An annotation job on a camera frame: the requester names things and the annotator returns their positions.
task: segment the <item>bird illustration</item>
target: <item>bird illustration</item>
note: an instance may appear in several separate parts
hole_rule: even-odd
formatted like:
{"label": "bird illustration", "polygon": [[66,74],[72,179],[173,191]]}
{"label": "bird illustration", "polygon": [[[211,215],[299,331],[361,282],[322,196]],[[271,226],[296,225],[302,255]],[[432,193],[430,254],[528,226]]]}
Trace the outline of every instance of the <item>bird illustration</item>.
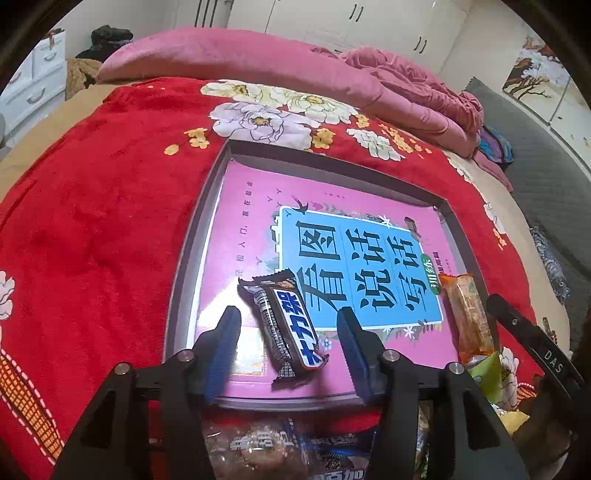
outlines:
{"label": "bird illustration", "polygon": [[304,205],[302,205],[302,203],[301,203],[301,202],[300,202],[300,201],[299,201],[299,200],[298,200],[296,197],[294,197],[293,195],[292,195],[291,197],[292,197],[292,198],[293,198],[293,199],[294,199],[294,200],[297,202],[297,204],[299,205],[299,208],[294,208],[294,210],[295,210],[296,212],[300,212],[302,215],[305,215],[305,214],[306,214],[306,212],[308,211],[308,205],[309,205],[309,203],[306,203],[306,205],[304,206]]}

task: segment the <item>pink book cover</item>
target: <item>pink book cover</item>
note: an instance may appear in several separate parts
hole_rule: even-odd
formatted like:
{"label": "pink book cover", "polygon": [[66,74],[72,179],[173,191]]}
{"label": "pink book cover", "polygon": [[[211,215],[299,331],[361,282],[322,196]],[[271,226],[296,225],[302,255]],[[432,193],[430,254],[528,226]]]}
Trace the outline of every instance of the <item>pink book cover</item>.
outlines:
{"label": "pink book cover", "polygon": [[[253,312],[238,292],[250,280],[289,268],[297,279],[328,363],[308,383],[275,388]],[[442,368],[457,361],[437,274],[457,275],[433,207],[314,180],[258,170],[231,160],[210,229],[193,302],[195,338],[227,305],[242,314],[233,373],[234,399],[285,400],[351,395],[354,387],[336,332],[336,313],[355,311],[364,329],[413,362]]]}

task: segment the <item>green label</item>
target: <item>green label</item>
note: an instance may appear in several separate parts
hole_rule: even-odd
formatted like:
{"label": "green label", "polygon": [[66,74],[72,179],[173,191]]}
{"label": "green label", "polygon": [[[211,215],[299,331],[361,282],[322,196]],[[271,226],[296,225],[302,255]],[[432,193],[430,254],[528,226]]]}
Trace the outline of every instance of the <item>green label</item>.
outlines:
{"label": "green label", "polygon": [[441,294],[439,278],[437,278],[437,272],[435,272],[435,267],[433,266],[431,258],[427,254],[423,254],[421,255],[421,262],[423,262],[423,268],[425,269],[425,273],[427,274],[427,279],[429,281],[429,287],[431,288],[431,291],[435,295]]}

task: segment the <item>beige bedspread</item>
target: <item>beige bedspread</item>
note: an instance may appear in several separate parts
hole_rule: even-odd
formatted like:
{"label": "beige bedspread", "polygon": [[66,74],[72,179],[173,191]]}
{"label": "beige bedspread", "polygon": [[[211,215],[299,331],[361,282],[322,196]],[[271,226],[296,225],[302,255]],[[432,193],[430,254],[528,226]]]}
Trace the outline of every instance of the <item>beige bedspread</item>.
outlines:
{"label": "beige bedspread", "polygon": [[[93,85],[88,90],[77,93],[74,98],[39,122],[0,162],[0,198],[4,198],[10,187],[53,142],[80,120],[89,116],[119,85],[123,83]],[[531,304],[538,324],[543,326],[542,318],[547,317],[550,327],[556,331],[559,346],[563,351],[568,352],[569,318],[565,308],[554,296],[523,213],[499,181],[482,171],[473,161],[462,160],[450,152],[447,154],[466,166],[478,188],[493,204],[525,267],[530,281]]]}

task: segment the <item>blue gripper pad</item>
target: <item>blue gripper pad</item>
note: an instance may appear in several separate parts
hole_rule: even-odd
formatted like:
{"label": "blue gripper pad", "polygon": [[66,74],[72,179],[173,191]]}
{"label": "blue gripper pad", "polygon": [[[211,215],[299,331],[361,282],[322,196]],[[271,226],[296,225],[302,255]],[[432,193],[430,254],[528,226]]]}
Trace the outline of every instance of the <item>blue gripper pad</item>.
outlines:
{"label": "blue gripper pad", "polygon": [[221,395],[230,377],[241,326],[240,310],[228,306],[215,329],[203,332],[193,346],[197,372],[189,391],[200,394],[206,404]]}
{"label": "blue gripper pad", "polygon": [[339,310],[336,329],[355,393],[365,404],[374,403],[386,388],[387,379],[379,367],[384,345],[378,335],[361,328],[351,307]]}

